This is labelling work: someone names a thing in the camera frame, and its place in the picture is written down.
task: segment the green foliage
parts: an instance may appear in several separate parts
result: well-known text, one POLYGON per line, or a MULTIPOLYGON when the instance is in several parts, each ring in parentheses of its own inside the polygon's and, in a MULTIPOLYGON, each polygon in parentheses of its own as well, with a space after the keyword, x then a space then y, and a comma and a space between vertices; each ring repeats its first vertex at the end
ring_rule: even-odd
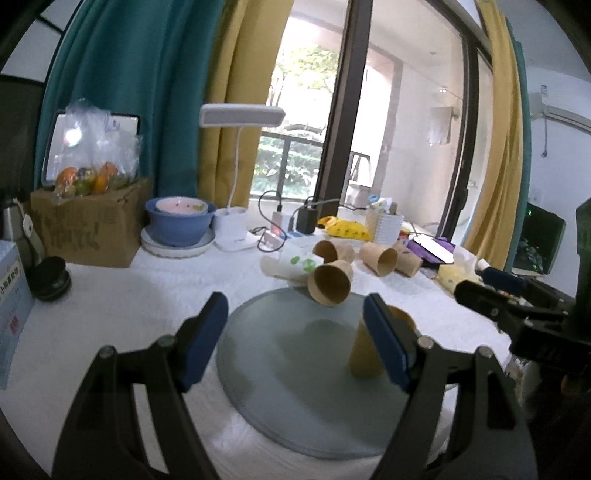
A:
MULTIPOLYGON (((281 138, 261 137, 251 192, 262 193, 277 188, 283 145, 281 138)), ((310 185, 318 175, 321 155, 322 147, 292 140, 285 172, 284 197, 308 196, 310 185)))
POLYGON ((277 106, 286 80, 311 90, 325 90, 332 96, 339 68, 339 53, 319 45, 281 46, 273 71, 268 104, 277 106))

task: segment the stacked bowls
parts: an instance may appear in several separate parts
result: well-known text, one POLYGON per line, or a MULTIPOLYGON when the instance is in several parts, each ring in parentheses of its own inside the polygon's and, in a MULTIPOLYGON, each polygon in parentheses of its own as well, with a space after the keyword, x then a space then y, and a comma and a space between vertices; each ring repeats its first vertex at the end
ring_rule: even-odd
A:
POLYGON ((155 198, 145 205, 150 237, 170 247, 191 247, 207 232, 216 206, 190 197, 155 198))

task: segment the paper cup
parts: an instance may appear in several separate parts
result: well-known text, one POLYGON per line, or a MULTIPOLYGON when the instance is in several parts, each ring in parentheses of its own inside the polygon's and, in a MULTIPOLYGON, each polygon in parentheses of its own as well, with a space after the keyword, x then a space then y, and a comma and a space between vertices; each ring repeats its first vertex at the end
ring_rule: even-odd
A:
POLYGON ((384 277, 394 271, 398 261, 396 250, 385 245, 366 242, 359 250, 359 258, 371 268, 378 277, 384 277))
MULTIPOLYGON (((405 320, 413 330, 417 329, 417 325, 408 313, 391 305, 388 305, 388 308, 396 318, 405 320)), ((374 345, 374 341, 369 334, 363 317, 361 317, 357 326, 355 343, 353 343, 353 348, 349 355, 349 369, 351 370, 351 374, 356 378, 375 378, 384 371, 384 364, 379 357, 378 350, 374 345)))
POLYGON ((275 274, 290 280, 306 281, 324 259, 288 242, 281 250, 275 274))
POLYGON ((344 260, 347 263, 353 263, 355 260, 355 250, 349 244, 335 245, 330 240, 321 240, 312 250, 314 254, 324 258, 324 263, 331 263, 335 260, 344 260))
POLYGON ((321 265, 308 277, 308 291, 326 307, 343 303, 351 292, 353 268, 344 260, 321 265))
POLYGON ((402 242, 395 243, 392 248, 398 252, 396 270, 407 277, 414 277, 421 268, 423 260, 406 248, 402 242))
POLYGON ((336 247, 330 240, 321 240, 315 244, 312 253, 324 258, 324 263, 331 263, 339 259, 336 247))

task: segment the black cable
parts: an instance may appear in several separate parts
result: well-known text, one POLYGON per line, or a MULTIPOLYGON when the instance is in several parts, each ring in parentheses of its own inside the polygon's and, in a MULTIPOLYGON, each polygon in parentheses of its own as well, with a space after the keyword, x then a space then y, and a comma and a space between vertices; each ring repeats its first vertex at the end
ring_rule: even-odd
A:
POLYGON ((261 209, 261 200, 262 200, 262 199, 263 199, 263 197, 264 197, 265 195, 267 195, 268 193, 275 193, 275 194, 279 195, 279 192, 278 192, 278 191, 276 191, 276 190, 267 190, 266 192, 263 192, 263 193, 261 194, 261 196, 259 197, 259 199, 258 199, 258 202, 257 202, 258 209, 259 209, 259 213, 261 214, 261 216, 262 216, 262 217, 263 217, 263 218, 264 218, 264 219, 265 219, 267 222, 269 222, 269 223, 270 223, 272 226, 276 226, 276 227, 277 227, 277 228, 278 228, 278 229, 281 231, 281 233, 283 234, 283 239, 282 239, 283 241, 281 242, 281 245, 280 245, 280 246, 278 246, 277 248, 274 248, 273 250, 263 250, 263 249, 261 248, 261 242, 262 242, 262 239, 263 239, 263 237, 265 236, 265 233, 267 232, 267 230, 270 230, 270 228, 266 226, 266 227, 264 227, 264 230, 263 230, 263 233, 261 234, 261 237, 259 238, 258 242, 256 243, 256 247, 257 247, 257 248, 258 248, 258 249, 259 249, 261 252, 263 252, 263 253, 265 253, 265 254, 272 254, 272 253, 274 253, 274 252, 278 252, 279 250, 281 250, 281 249, 283 248, 283 246, 285 245, 285 242, 286 242, 286 240, 287 240, 287 233, 286 233, 286 231, 285 231, 285 230, 283 230, 283 228, 281 227, 281 225, 277 225, 277 224, 276 224, 276 223, 275 223, 273 220, 271 220, 269 217, 267 217, 267 216, 266 216, 266 215, 265 215, 265 214, 262 212, 262 209, 261 209))

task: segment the window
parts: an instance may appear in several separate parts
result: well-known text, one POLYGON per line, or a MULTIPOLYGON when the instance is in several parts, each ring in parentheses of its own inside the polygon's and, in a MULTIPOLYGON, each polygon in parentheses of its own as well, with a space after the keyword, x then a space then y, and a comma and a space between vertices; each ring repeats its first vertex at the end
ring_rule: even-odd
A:
POLYGON ((374 0, 369 41, 368 63, 380 49, 399 67, 383 89, 363 83, 353 145, 377 153, 379 172, 365 190, 392 197, 407 220, 435 234, 460 147, 462 38, 426 1, 374 0))
MULTIPOLYGON (((345 7, 337 9, 344 18, 345 7)), ((251 194, 276 190, 277 198, 314 195, 324 137, 339 67, 342 27, 298 12, 287 22, 273 72, 267 105, 285 110, 283 124, 264 129, 259 142, 251 194)))
POLYGON ((476 142, 474 144, 474 156, 472 157, 472 167, 467 185, 468 194, 466 205, 460 213, 460 218, 452 237, 452 243, 456 245, 462 243, 466 231, 470 226, 470 221, 472 220, 472 215, 474 215, 474 210, 476 209, 476 204, 482 191, 482 185, 484 184, 488 154, 491 150, 492 69, 482 55, 478 55, 478 73, 479 98, 476 142))
POLYGON ((453 8, 296 0, 268 99, 286 119, 262 133, 252 195, 364 206, 380 194, 422 231, 462 236, 486 171, 492 73, 484 33, 453 8))

